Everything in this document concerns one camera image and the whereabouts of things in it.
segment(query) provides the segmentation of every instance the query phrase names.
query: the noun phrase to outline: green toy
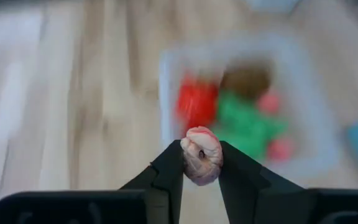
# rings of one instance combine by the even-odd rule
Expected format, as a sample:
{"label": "green toy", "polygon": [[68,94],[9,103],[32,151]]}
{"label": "green toy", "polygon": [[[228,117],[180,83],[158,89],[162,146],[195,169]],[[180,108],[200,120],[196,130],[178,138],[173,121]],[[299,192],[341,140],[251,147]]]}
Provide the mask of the green toy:
{"label": "green toy", "polygon": [[252,103],[228,91],[219,93],[216,118],[218,124],[212,130],[219,140],[257,160],[264,159],[269,142],[285,129],[283,122],[262,114]]}

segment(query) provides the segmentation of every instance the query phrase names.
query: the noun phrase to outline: pink ball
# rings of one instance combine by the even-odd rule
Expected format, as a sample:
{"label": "pink ball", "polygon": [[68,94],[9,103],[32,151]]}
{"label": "pink ball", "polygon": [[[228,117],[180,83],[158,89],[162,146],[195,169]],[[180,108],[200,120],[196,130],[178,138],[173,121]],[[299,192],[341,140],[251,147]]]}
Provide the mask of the pink ball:
{"label": "pink ball", "polygon": [[267,157],[273,161],[285,161],[291,158],[294,147],[291,139],[274,139],[267,148]]}
{"label": "pink ball", "polygon": [[269,91],[258,99],[257,107],[266,114],[277,114],[280,110],[280,98],[277,94]]}

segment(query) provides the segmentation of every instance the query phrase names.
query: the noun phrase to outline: brown toy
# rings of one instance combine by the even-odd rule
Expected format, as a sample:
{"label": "brown toy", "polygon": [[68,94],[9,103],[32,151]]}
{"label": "brown toy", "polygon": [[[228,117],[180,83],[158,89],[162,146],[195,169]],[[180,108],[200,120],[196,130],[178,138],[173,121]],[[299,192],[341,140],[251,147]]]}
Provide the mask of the brown toy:
{"label": "brown toy", "polygon": [[233,91],[245,100],[255,101],[270,87],[270,66],[267,63],[248,63],[228,68],[220,88]]}

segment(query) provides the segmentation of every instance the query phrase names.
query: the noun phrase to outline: clear plastic container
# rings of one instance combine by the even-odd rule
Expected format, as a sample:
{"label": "clear plastic container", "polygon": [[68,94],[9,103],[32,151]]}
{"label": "clear plastic container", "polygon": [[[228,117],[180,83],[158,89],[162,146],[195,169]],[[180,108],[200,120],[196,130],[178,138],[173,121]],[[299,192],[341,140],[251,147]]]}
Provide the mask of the clear plastic container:
{"label": "clear plastic container", "polygon": [[338,161],[338,125],[325,102],[308,58],[307,49],[293,32],[270,31],[229,40],[186,45],[167,50],[160,62],[160,109],[163,150],[183,133],[174,115],[181,79],[186,69],[224,70],[234,60],[266,58],[273,62],[274,85],[282,98],[282,113],[296,143],[285,162],[264,165],[289,179],[316,176]]}

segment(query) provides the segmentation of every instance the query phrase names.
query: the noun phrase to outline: light wood surface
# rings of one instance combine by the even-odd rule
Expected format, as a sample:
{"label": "light wood surface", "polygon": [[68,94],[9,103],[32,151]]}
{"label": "light wood surface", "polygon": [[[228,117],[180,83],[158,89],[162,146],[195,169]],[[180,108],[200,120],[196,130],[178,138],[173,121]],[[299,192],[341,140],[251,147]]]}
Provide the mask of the light wood surface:
{"label": "light wood surface", "polygon": [[[302,5],[290,18],[250,12],[240,0],[63,1],[0,11],[0,198],[116,189],[135,177],[161,151],[160,54],[185,42],[290,24],[305,36],[342,127],[357,122],[358,59],[350,52],[358,47],[338,38],[343,31],[358,40],[358,30],[346,21],[332,32],[344,13],[334,0]],[[358,171],[344,153],[334,169],[295,181],[358,188]],[[217,183],[185,185],[181,223],[228,222]]]}

